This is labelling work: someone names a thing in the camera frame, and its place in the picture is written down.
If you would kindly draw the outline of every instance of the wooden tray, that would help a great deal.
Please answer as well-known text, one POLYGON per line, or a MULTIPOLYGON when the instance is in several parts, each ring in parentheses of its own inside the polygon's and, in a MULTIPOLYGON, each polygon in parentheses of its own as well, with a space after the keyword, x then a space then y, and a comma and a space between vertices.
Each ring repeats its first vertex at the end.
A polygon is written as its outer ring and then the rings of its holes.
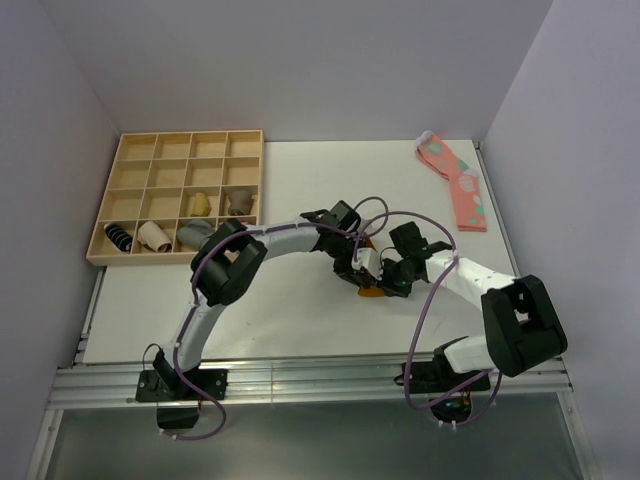
POLYGON ((194 218, 197 192, 211 204, 210 216, 197 218, 217 228, 231 218, 228 195, 239 188, 251 191, 251 214, 235 218, 260 224, 262 151, 261 130, 122 135, 87 259, 94 265, 190 262, 195 251, 177 241, 176 231, 194 218), (171 239, 171 251, 156 253, 137 240, 137 229, 148 220, 171 239), (130 252, 119 251, 107 238, 109 223, 133 236, 130 252))

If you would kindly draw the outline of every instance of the tabletop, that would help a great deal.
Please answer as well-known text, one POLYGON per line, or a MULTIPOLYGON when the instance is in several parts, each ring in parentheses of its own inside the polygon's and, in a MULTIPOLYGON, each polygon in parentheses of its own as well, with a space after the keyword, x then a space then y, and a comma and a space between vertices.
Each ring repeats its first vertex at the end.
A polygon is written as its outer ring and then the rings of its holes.
MULTIPOLYGON (((481 171, 470 140, 446 141, 470 167, 481 171)), ((338 200, 355 205, 370 195, 393 210, 434 218, 450 229, 459 253, 489 268, 513 274, 486 179, 480 174, 487 232, 459 232, 447 181, 418 162, 412 141, 267 142, 263 219, 287 221, 301 212, 330 209, 338 200)), ((381 213, 377 202, 359 209, 381 213)), ((391 217, 374 237, 380 250, 388 231, 409 221, 391 217)), ((416 221, 432 242, 444 235, 416 221)), ((363 298, 340 280, 326 254, 299 253, 264 263, 249 291, 227 308, 209 337, 205 359, 253 359, 406 352, 418 314, 431 288, 414 284, 410 298, 363 298)), ((168 342, 190 300, 189 265, 114 266, 103 277, 95 304, 85 363, 139 362, 145 347, 168 342)), ((418 350, 429 352, 465 335, 483 333, 481 313, 441 289, 422 331, 418 350)))

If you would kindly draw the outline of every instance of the robotic arm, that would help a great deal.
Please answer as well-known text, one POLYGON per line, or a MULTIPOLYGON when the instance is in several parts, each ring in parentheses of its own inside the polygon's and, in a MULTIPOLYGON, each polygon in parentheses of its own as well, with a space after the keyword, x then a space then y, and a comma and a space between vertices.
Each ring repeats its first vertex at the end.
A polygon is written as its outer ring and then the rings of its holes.
MULTIPOLYGON (((247 227, 235 219, 221 225, 191 263, 194 272, 201 272, 197 290, 206 304, 190 308, 190 321, 178 328, 172 341, 158 352, 153 362, 158 387, 174 400, 186 398, 188 389, 176 375, 175 360, 185 376, 197 378, 205 342, 220 315, 227 305, 242 297, 266 260, 322 251, 334 259, 334 272, 343 280, 358 287, 376 287, 386 296, 405 298, 414 282, 437 278, 454 261, 450 245, 429 244, 414 222, 390 232, 402 259, 381 261, 365 240, 340 233, 355 232, 360 222, 357 212, 341 201, 331 211, 303 213, 293 222, 281 224, 313 223, 317 228, 247 227), (247 229, 256 233, 238 235, 247 229), (220 245, 224 248, 205 260, 220 245)), ((436 383, 455 385, 468 378, 469 372, 495 368, 514 377, 566 350, 564 331, 538 278, 515 278, 461 258, 442 285, 482 311, 485 335, 455 339, 436 349, 431 362, 436 383)))

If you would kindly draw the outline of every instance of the gray floor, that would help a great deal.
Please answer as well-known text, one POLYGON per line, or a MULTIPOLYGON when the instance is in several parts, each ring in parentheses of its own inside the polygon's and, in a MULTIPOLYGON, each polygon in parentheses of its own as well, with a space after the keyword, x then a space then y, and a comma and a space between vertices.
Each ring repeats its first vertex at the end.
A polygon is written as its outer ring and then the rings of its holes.
MULTIPOLYGON (((397 401, 228 411, 223 433, 200 442, 159 437, 152 409, 66 412, 47 478, 581 478, 555 395, 499 397, 455 433, 397 401)), ((197 431, 217 420, 206 414, 197 431)))

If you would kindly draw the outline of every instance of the white wall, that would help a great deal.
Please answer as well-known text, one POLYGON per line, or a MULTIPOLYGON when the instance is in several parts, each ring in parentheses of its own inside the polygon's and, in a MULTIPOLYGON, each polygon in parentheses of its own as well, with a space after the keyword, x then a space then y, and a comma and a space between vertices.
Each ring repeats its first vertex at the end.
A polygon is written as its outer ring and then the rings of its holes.
POLYGON ((116 136, 35 0, 0 14, 0 476, 28 465, 96 270, 84 260, 116 136))
POLYGON ((569 337, 607 478, 640 472, 640 3, 556 0, 486 139, 518 263, 569 337))
POLYGON ((483 138, 551 0, 41 0, 121 131, 483 138))

